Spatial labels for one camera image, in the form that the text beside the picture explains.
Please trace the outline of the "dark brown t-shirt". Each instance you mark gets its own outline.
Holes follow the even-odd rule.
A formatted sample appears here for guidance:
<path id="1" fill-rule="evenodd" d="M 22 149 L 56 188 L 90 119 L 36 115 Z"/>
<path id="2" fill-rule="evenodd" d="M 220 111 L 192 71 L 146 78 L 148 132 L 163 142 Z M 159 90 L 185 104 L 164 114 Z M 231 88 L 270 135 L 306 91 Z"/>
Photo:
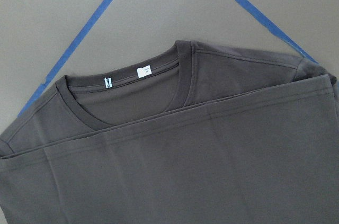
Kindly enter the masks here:
<path id="1" fill-rule="evenodd" d="M 176 41 L 63 76 L 1 134 L 8 223 L 338 223 L 338 82 L 294 55 Z"/>

